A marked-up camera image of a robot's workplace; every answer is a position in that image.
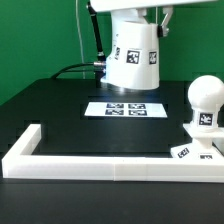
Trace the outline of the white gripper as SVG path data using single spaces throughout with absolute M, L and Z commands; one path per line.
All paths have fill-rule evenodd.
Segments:
M 163 8 L 163 21 L 157 28 L 157 35 L 161 38 L 169 33 L 168 24 L 173 14 L 173 5 L 214 1 L 216 0 L 90 0 L 90 3 L 96 12 L 166 6 Z

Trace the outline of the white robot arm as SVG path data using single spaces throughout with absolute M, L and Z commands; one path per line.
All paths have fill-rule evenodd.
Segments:
M 112 49 L 100 82 L 118 89 L 159 87 L 159 38 L 165 37 L 173 7 L 216 0 L 90 0 L 96 12 L 110 12 Z

